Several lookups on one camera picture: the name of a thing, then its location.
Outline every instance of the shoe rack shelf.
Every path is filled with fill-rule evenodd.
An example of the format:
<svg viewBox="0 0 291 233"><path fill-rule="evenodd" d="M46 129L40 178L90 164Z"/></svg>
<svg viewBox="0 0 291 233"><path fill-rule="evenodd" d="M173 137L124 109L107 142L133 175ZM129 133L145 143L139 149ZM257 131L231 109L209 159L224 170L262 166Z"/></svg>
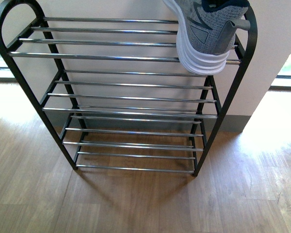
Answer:
<svg viewBox="0 0 291 233"><path fill-rule="evenodd" d="M2 38L2 26L4 20L10 10L19 4L27 4L30 6L35 15L36 19L29 24L23 31L14 39L9 45L5 45ZM151 62L158 64L165 63L179 63L177 57L165 57L165 56L121 56L115 55L86 55L86 54L67 54L60 53L58 45L60 46L75 46L75 45L88 45L88 46L102 46L102 47L138 47L138 48L173 48L176 47L174 42L156 42L158 35L172 36L177 31L166 31L166 30L126 30L126 29L104 29L104 28L75 28L76 22L86 23L116 23L117 25L131 24L146 24L146 25L157 25L157 24L177 24L174 20L138 20L138 19L109 19L109 18L59 18L59 17L45 17L40 5L35 0L5 0L0 5L0 54L4 58L8 67L12 71L13 75L19 82L20 86L24 90L25 94L31 101L35 110L41 117L45 126L49 130L50 134L54 138L58 147L66 157L67 161L71 164L74 170L80 168L107 168L107 169L128 169L128 170L144 170L144 171L160 171L160 172L183 172L190 173L193 176L197 176L205 158L211 148L211 145L218 133L218 130L223 122L224 117L232 103L232 100L237 92L237 89L243 79L243 76L247 70L247 67L254 54L254 50L257 42L257 23L254 12L251 7L245 14L245 18L250 21L251 29L248 31L248 39L246 49L242 46L238 37L236 37L235 46L233 52L236 53L237 59L227 60L228 65L238 66L236 76L232 82L227 98L221 106L219 95L217 92L215 79L213 76L197 76L188 72L153 72L152 70L146 70L148 65L144 63ZM50 21L60 21L71 23L72 26L64 28L49 27ZM42 32L44 38L32 39L30 36L36 32ZM145 35L153 35L156 40L155 42L125 42L125 41L101 41L101 40L80 40L77 39L58 39L55 37L58 32L72 33L73 35L80 35L82 33L96 34L138 34L141 37ZM44 44L49 49L49 52L19 52L18 50L24 44L31 44L32 46ZM53 77L52 81L48 85L43 97L38 100L32 90L31 85L27 82L25 75L20 70L15 62L15 58L21 57L25 59L32 58L45 58L54 61L57 67L57 73ZM81 69L66 69L64 66L65 60L93 60L97 62L103 60L105 62L134 62L136 66L132 67L131 70L113 70L109 69L95 69L95 70L81 70ZM135 67L144 67L144 71L136 71ZM84 82L80 78L82 75L93 76L94 82ZM103 81L95 79L99 75L104 75ZM118 77L117 82L108 82L108 77ZM134 77L139 78L138 83L124 83L121 82L122 77ZM148 84L143 82L149 77L159 77L162 84ZM183 85L182 81L178 84L169 83L169 79L179 78L179 80L185 79L204 79L202 81L204 85ZM56 87L65 87L64 93L54 92ZM95 88L108 88L110 90L129 90L124 92L124 95L114 94L113 91L109 93L87 95L82 92L83 88L95 87ZM150 90L160 90L160 96L144 96L144 93L151 93ZM181 91L182 93L190 92L195 93L195 98L175 98L165 96L166 90ZM69 108L62 108L61 106L48 107L48 102L53 99L69 100L71 106ZM90 101L90 104L82 104L83 100ZM114 104L101 104L103 101L109 101ZM189 106L190 108L179 108L179 103L184 104L183 106ZM213 105L216 114L203 114L204 105ZM54 125L49 119L49 113L65 113L67 115L66 121L63 124L61 133L57 133ZM215 120L215 125L209 135L206 136L205 122L208 120ZM100 123L105 123L103 127L99 127ZM162 130L131 130L127 127L122 128L107 128L105 125L110 126L117 124L147 124L151 123L181 125L190 128L187 132L170 132ZM80 135L79 140L72 141L67 135L71 132L78 132ZM115 137L121 137L121 135L128 135L132 141L110 141L113 137L109 136L109 141L104 141L103 135L114 135ZM136 143L134 141L137 137L145 137L144 143ZM169 138L185 138L187 144L178 143L179 140L168 140ZM67 147L73 146L76 151L71 153ZM126 159L148 159L160 161L185 161L186 167L183 169L169 169L163 168L164 163L159 163L158 168L152 167L122 167L122 166L111 166L108 163L97 164L90 161L90 157L105 157L113 158L117 157L123 160Z"/></svg>

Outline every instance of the shoe upper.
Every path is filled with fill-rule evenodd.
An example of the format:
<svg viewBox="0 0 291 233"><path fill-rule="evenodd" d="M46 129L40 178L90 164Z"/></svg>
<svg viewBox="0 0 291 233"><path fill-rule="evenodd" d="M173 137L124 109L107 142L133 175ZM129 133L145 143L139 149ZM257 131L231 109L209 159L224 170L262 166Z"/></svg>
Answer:
<svg viewBox="0 0 291 233"><path fill-rule="evenodd" d="M248 30L240 20L249 7L247 0L175 0L182 10L188 39L201 53L220 55L235 42L237 28Z"/></svg>

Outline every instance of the gray sneaker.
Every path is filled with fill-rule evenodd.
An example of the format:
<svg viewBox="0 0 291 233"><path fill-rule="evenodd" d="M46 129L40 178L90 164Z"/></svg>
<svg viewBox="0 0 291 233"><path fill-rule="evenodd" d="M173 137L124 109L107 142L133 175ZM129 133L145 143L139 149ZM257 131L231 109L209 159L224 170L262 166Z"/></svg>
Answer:
<svg viewBox="0 0 291 233"><path fill-rule="evenodd" d="M177 16L177 51L181 64L199 75L219 73L235 42L236 29L250 29L241 19L247 0L163 0Z"/></svg>

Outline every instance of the white sole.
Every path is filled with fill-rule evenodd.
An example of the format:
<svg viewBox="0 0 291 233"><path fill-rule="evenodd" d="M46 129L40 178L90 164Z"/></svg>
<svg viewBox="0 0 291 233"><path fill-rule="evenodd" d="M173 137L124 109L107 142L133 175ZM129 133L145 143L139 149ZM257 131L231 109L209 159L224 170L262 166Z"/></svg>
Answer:
<svg viewBox="0 0 291 233"><path fill-rule="evenodd" d="M163 2L177 16L179 21L176 44L179 60L184 68L198 75L214 75L222 71L225 67L229 51L221 55L196 51L189 41L181 8L174 0L163 0Z"/></svg>

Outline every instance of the wooden floor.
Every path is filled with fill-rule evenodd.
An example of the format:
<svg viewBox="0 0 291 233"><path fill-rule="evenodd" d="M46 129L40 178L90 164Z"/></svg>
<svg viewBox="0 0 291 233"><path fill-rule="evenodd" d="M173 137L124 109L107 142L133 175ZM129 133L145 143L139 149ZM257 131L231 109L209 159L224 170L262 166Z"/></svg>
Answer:
<svg viewBox="0 0 291 233"><path fill-rule="evenodd" d="M277 108L243 133L219 133L195 179L75 172L19 86L0 84L0 233L291 233L289 113L261 104L255 115Z"/></svg>

